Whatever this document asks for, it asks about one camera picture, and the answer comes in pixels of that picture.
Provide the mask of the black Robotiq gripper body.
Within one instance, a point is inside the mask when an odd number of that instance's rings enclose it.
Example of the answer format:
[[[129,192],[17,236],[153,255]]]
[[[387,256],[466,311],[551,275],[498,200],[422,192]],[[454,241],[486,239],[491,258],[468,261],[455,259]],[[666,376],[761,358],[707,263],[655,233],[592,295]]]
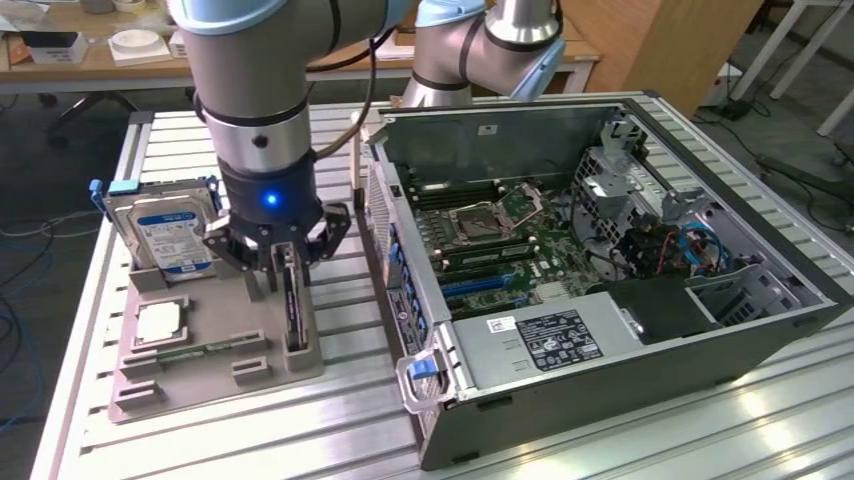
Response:
[[[240,234],[252,240],[307,236],[322,218],[315,160],[302,157],[271,172],[244,172],[219,160],[231,225]]]

